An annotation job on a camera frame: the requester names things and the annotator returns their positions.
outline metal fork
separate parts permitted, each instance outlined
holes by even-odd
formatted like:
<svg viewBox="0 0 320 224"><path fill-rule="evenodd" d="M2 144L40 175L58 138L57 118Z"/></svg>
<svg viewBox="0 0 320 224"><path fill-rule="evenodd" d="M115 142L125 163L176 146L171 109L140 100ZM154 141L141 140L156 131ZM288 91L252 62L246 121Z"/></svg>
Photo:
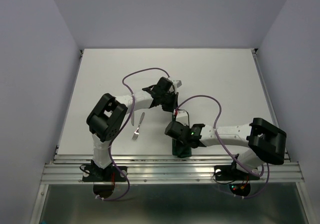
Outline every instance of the metal fork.
<svg viewBox="0 0 320 224"><path fill-rule="evenodd" d="M144 117L145 117L145 113L143 112L141 117L140 117L140 121L139 121L139 125L138 125L138 128L135 130L134 134L133 134L133 137L132 137L132 140L135 141L138 139L139 137L139 128L141 126L141 123L142 121L144 120Z"/></svg>

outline white tabletop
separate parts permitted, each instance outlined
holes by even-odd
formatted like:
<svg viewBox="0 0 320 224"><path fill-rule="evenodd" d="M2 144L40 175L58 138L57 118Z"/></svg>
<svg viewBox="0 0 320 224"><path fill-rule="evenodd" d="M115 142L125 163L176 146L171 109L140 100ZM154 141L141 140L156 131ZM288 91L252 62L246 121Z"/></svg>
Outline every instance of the white tabletop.
<svg viewBox="0 0 320 224"><path fill-rule="evenodd" d="M134 71L160 67L179 80L179 103L204 94L217 98L222 105L218 126L251 123L254 117L272 122L267 101L249 49L86 49L83 54L70 107L63 128L59 155L90 155L93 141L87 116L105 93L129 94L122 78ZM163 72L153 70L129 77L133 91L156 84ZM197 98L183 105L189 112L190 124L212 125L218 113L217 104ZM131 141L141 113L145 118L136 142ZM114 141L112 153L118 155L170 155L172 140L164 135L171 114L161 107L135 113L135 126L130 122ZM242 147L230 147L243 152ZM197 148L193 154L225 154L220 146Z"/></svg>

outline metal extrusion bar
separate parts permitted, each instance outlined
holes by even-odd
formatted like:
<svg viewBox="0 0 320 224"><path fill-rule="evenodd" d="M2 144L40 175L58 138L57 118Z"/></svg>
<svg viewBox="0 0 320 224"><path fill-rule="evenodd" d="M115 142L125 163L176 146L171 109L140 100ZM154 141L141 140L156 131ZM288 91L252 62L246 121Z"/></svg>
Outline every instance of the metal extrusion bar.
<svg viewBox="0 0 320 224"><path fill-rule="evenodd" d="M35 204L34 204L33 210L32 210L30 224L38 224L40 222L41 213L44 208L44 202L46 200L45 198L46 198L47 192L48 192L48 187L49 186L46 184L41 184L39 186L38 194L35 199L36 201L35 201Z"/></svg>
<svg viewBox="0 0 320 224"><path fill-rule="evenodd" d="M92 155L56 155L53 163L54 164L89 164L92 159ZM286 153L285 162L290 162L289 156ZM116 163L122 164L123 162L127 163L128 161L153 161L153 162L163 162L163 163L177 163L183 161L212 161L214 164L232 162L230 156L226 155L193 155L187 158L178 158L172 155L114 155Z"/></svg>
<svg viewBox="0 0 320 224"><path fill-rule="evenodd" d="M92 184L82 182L83 173L79 165L86 163L86 159L75 161L79 163L45 165L41 184ZM172 156L115 156L115 161L128 167L127 176L132 184L215 183L212 180L214 166L231 163L231 159L226 156L193 156L187 160ZM303 181L298 163L271 165L270 170L270 182ZM252 182L265 182L266 176L265 172L260 180Z"/></svg>
<svg viewBox="0 0 320 224"><path fill-rule="evenodd" d="M252 57L254 59L255 67L256 67L256 70L258 72L259 79L260 79L260 82L261 82L261 85L262 85L263 93L264 93L264 96L266 98L266 103L267 103L269 111L270 111L272 122L276 127L279 127L277 116L276 116L275 110L273 108L272 101L271 101L268 89L267 89L266 84L265 84L264 76L262 75L262 72L261 72L261 68L260 68L260 65L259 65L259 62L258 62L257 54L255 53L255 51L251 51L251 52L252 52Z"/></svg>

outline white wall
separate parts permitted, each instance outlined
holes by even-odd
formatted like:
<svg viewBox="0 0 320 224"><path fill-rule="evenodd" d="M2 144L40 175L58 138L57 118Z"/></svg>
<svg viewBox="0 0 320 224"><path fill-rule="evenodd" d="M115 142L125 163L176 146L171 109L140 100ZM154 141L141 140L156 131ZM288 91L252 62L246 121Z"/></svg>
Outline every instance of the white wall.
<svg viewBox="0 0 320 224"><path fill-rule="evenodd" d="M257 48L286 0L55 0L81 48Z"/></svg>
<svg viewBox="0 0 320 224"><path fill-rule="evenodd" d="M259 51L287 148L320 213L320 0L287 0Z"/></svg>
<svg viewBox="0 0 320 224"><path fill-rule="evenodd" d="M28 223L79 49L53 0L0 3L0 223Z"/></svg>

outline purple cable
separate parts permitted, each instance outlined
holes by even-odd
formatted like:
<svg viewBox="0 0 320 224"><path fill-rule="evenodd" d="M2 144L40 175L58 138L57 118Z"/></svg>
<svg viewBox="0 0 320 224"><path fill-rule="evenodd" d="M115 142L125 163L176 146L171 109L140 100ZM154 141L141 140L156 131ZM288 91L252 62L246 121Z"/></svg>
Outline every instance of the purple cable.
<svg viewBox="0 0 320 224"><path fill-rule="evenodd" d="M132 89L130 88L130 86L125 83L125 80L126 80L126 78L128 78L128 77L130 77L130 76L132 76L132 75L135 75L135 74L140 73L140 72L148 71L148 70L161 70L161 71L165 72L168 77L170 77L170 75L168 74L168 72L165 71L164 69L154 67L154 68L148 68L148 69L143 69L143 70L135 71L135 72L133 72L133 73L131 73L131 74L128 74L127 76L125 76L125 77L122 79L122 84L123 84L124 86L126 86L126 87L129 89L130 93L132 94L132 106L131 106L131 110L130 110L129 116L128 116L128 118L126 119L125 123L124 123L123 126L120 128L120 130L119 130L119 132L117 133L117 135L115 136L115 138L109 143L108 153L109 153L109 157L110 157L110 160L111 160L113 166L117 169L117 171L118 171L122 176L125 177L125 180L126 180L127 183L128 183L128 187L127 187L127 190L126 190L122 195L120 195L120 196L118 196L118 197L116 197L116 198L113 198L113 199L102 199L100 196L97 195L97 198L99 198L99 199L101 199L101 200L105 200L105 201L118 200L118 199L124 197L124 196L129 192L129 190L130 190L130 181L129 181L129 179L127 178L127 175L124 174L124 173L120 170L120 168L119 168L119 167L117 166L117 164L115 163L115 160L112 158L112 155L111 155L111 146L112 146L114 140L116 139L116 137L121 133L121 131L124 129L124 127L125 127L125 126L127 125L127 123L129 122L129 120L130 120L130 118L131 118L131 116L132 116L132 114L133 114L133 111L134 111L134 109L135 109L134 107L135 107L136 100L135 100L135 97L134 97L134 95L133 95L134 92L132 91Z"/></svg>
<svg viewBox="0 0 320 224"><path fill-rule="evenodd" d="M267 170L268 170L268 174L267 174L267 178L266 178L266 180L265 180L264 186L263 186L258 192L256 192L255 194L250 195L250 196L245 196L245 197L244 197L245 199L254 198L254 197L256 197L257 195L260 195L260 194L264 191L264 189L267 187L268 182L269 182L269 178L270 178L270 167L269 167L269 164L268 164L268 163L266 164L266 168L267 168Z"/></svg>
<svg viewBox="0 0 320 224"><path fill-rule="evenodd" d="M216 119L215 119L215 121L214 121L214 126L213 126L213 128L216 129L216 131L215 131L216 134L215 134L215 135L216 135L219 143L220 143L221 146L224 148L224 150L228 153L228 155L229 155L240 167L242 167L246 172L248 172L248 173L251 174L251 175L254 175L254 176L257 176L257 177L261 177L261 176L264 174L264 170L265 170L265 168L264 168L263 165L262 165L261 173L260 173L260 174L255 174L254 172L252 172L251 170L249 170L245 165L243 165L240 161L238 161L238 160L234 157L234 155L231 154L231 152L228 150L228 148L226 147L226 145L225 145L225 144L223 143L223 141L221 140L221 138L220 138L220 136L219 136L219 134L218 134L218 132L217 132L217 126L216 126L216 124L217 124L217 122L218 122L218 120L219 120L219 118L220 118L220 115L221 115L221 112L222 112L222 107L221 107L220 102L219 102L217 99L215 99L214 97L211 97L211 96L209 96L209 95L194 95L194 96L191 96L191 97L187 98L185 101L183 101L181 104L179 104L178 107L176 108L176 111L177 111L177 110L179 109L179 107L181 107L185 102L187 102L187 101L189 101L189 100L191 100L191 99L193 99L193 98L197 98L197 97L209 98L209 99L214 100L214 101L218 104L218 106L219 106L219 113L218 113L218 115L216 116Z"/></svg>

